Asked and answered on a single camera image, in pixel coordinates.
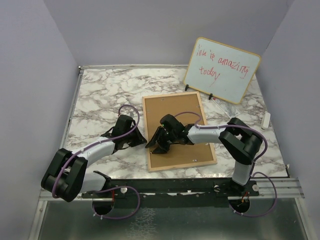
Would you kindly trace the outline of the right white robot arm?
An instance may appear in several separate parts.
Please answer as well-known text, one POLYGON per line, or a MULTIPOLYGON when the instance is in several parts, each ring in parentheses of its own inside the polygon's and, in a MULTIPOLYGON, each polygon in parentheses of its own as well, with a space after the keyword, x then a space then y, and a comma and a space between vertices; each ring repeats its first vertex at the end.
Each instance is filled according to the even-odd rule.
POLYGON ((233 117, 225 125, 183 125, 171 114, 160 120, 146 148, 155 147, 152 154, 166 154, 172 145, 222 144, 235 160, 229 189, 240 196, 248 189, 248 182, 258 158, 268 149, 266 138, 250 128, 239 118, 233 117))

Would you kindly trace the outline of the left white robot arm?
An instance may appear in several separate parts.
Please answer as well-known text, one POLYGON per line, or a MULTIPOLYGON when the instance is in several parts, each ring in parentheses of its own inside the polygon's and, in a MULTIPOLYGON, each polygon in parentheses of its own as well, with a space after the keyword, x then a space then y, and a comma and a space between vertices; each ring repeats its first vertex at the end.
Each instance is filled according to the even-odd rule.
POLYGON ((40 185, 51 192, 53 198, 61 198, 66 202, 73 201, 80 193, 91 191, 101 198, 106 197, 111 190, 108 183, 111 178, 99 171, 89 173, 87 168, 104 157, 125 150, 124 145, 133 148, 146 142, 136 121, 128 115, 121 114, 115 126, 95 142, 78 150, 59 149, 40 185))

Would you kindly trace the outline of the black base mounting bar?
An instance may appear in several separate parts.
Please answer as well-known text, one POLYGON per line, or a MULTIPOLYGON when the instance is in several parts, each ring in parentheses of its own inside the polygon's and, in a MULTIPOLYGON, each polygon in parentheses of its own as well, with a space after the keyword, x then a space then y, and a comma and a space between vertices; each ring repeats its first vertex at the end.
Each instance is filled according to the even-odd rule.
POLYGON ((112 179, 107 189, 125 187, 127 192, 114 191, 114 203, 118 208, 135 208, 138 203, 136 189, 142 208, 227 208, 228 198, 241 199, 243 196, 257 197, 257 182, 250 180, 245 186, 239 186, 231 178, 146 178, 112 179))

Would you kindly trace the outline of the yellow-rimmed whiteboard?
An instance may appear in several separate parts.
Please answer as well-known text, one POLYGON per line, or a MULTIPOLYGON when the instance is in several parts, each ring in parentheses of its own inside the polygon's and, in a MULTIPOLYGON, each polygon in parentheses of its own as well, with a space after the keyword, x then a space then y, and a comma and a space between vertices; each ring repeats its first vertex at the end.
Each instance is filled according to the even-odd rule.
POLYGON ((240 104, 260 63, 258 54, 199 37, 183 83, 215 98, 240 104))

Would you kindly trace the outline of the white whiteboard eraser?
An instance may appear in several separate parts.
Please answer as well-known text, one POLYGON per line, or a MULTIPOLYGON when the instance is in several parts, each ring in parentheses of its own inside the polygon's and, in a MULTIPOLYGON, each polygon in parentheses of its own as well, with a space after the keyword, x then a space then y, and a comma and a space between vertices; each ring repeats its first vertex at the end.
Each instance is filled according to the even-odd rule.
POLYGON ((266 111, 262 117, 260 128, 262 130, 267 130, 270 126, 270 121, 271 121, 271 114, 268 111, 266 111))

